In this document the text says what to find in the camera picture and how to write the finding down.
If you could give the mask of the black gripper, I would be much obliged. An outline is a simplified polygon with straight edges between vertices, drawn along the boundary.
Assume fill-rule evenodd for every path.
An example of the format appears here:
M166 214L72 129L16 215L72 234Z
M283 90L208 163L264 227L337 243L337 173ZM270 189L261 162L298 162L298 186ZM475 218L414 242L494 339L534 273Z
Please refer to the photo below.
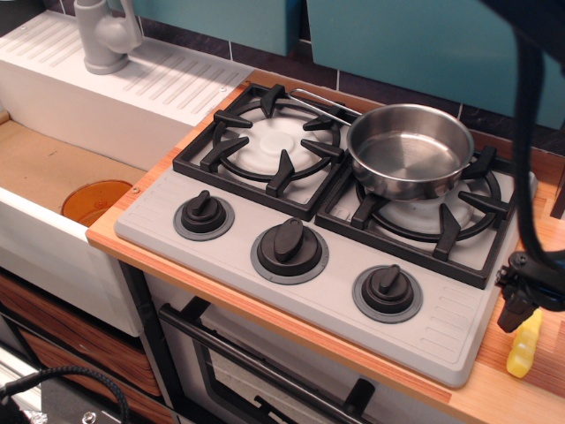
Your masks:
M498 271L496 284L501 287L504 306L497 323L504 332L516 330L538 307L564 310L564 252L548 255L552 266L526 252L515 252Z

